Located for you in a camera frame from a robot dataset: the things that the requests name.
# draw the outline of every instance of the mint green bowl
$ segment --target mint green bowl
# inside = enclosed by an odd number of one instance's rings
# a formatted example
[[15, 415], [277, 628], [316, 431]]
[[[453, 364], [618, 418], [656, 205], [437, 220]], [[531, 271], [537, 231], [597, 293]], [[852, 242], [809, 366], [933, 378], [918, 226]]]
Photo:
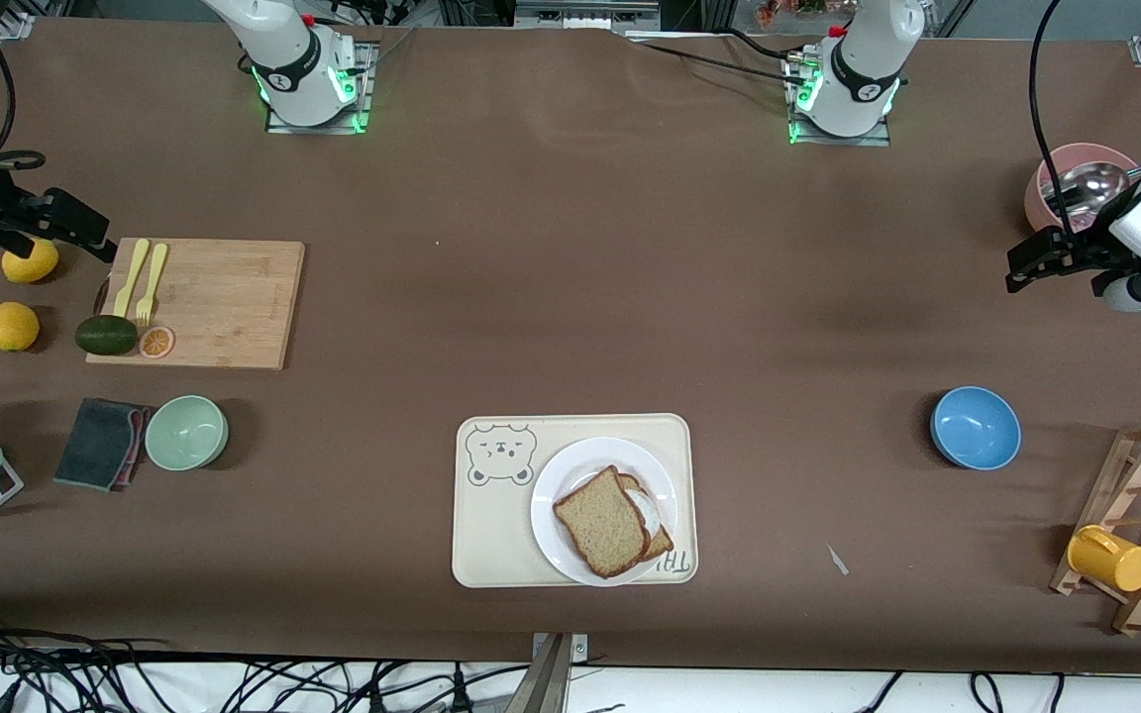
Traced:
[[148, 421], [144, 446], [165, 470], [192, 470], [212, 463], [227, 445], [227, 418], [204, 396], [180, 396]]

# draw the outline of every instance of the bowl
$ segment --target bowl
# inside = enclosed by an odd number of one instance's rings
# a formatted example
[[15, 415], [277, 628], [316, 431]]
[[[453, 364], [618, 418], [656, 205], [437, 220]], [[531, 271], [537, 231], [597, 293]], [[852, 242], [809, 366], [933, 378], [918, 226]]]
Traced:
[[155, 412], [144, 444], [162, 469], [200, 469], [227, 445], [227, 418], [204, 396], [180, 396]]
[[932, 412], [932, 440], [964, 469], [997, 470], [1019, 453], [1019, 419], [997, 394], [978, 386], [947, 392]]
[[[1092, 161], [1106, 161], [1123, 168], [1124, 170], [1136, 169], [1138, 163], [1126, 154], [1119, 153], [1115, 148], [1108, 148], [1100, 144], [1068, 144], [1051, 151], [1051, 159], [1054, 159], [1054, 170], [1062, 177], [1069, 170], [1081, 167], [1082, 163]], [[1051, 211], [1046, 200], [1042, 197], [1042, 191], [1050, 185], [1050, 172], [1046, 171], [1046, 162], [1037, 163], [1037, 171], [1033, 172], [1033, 180], [1028, 181], [1025, 189], [1025, 217], [1028, 225], [1033, 226], [1033, 232], [1041, 230], [1046, 226], [1061, 226], [1059, 216]], [[1073, 229], [1087, 229], [1094, 222], [1094, 212], [1077, 213], [1071, 217]]]

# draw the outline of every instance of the green avocado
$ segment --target green avocado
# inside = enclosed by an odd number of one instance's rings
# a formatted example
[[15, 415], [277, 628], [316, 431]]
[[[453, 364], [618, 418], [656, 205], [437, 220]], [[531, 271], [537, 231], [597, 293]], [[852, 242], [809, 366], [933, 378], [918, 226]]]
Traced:
[[139, 330], [135, 327], [135, 322], [126, 317], [99, 315], [78, 325], [75, 338], [82, 351], [116, 357], [135, 349], [139, 342]]

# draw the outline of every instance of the cutting board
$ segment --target cutting board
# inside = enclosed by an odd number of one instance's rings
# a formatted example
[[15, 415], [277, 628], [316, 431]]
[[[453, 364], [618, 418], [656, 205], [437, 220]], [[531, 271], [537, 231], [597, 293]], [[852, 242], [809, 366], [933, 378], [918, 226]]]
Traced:
[[[136, 238], [124, 238], [113, 260], [108, 297], [100, 313], [112, 315], [116, 292], [126, 284]], [[161, 272], [153, 326], [170, 327], [176, 347], [146, 359], [87, 354], [89, 364], [213, 366], [221, 370], [281, 370], [289, 350], [289, 329], [307, 249], [300, 243], [266, 240], [163, 237], [170, 244]], [[148, 289], [151, 258], [139, 272], [127, 317]]]

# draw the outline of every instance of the bread slice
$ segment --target bread slice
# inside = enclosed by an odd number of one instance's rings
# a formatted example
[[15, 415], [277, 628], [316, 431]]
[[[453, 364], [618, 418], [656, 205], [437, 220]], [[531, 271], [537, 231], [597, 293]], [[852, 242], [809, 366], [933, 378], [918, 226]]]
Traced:
[[649, 548], [646, 521], [620, 486], [620, 471], [614, 465], [557, 501], [552, 512], [566, 525], [575, 550], [598, 577], [624, 574]]
[[[650, 497], [650, 500], [653, 500], [650, 493], [646, 492], [646, 488], [642, 487], [642, 484], [640, 484], [640, 481], [638, 481], [638, 479], [634, 478], [634, 476], [630, 476], [628, 473], [620, 473], [620, 486], [624, 488], [624, 491], [639, 492], [641, 493], [641, 495]], [[666, 528], [663, 527], [662, 524], [659, 524], [659, 527], [657, 527], [657, 533], [654, 533], [654, 536], [650, 538], [650, 545], [641, 554], [641, 562], [649, 562], [649, 560], [655, 559], [657, 556], [663, 554], [664, 552], [671, 552], [672, 550], [674, 550], [674, 548], [675, 544], [672, 542], [671, 536], [666, 534]]]

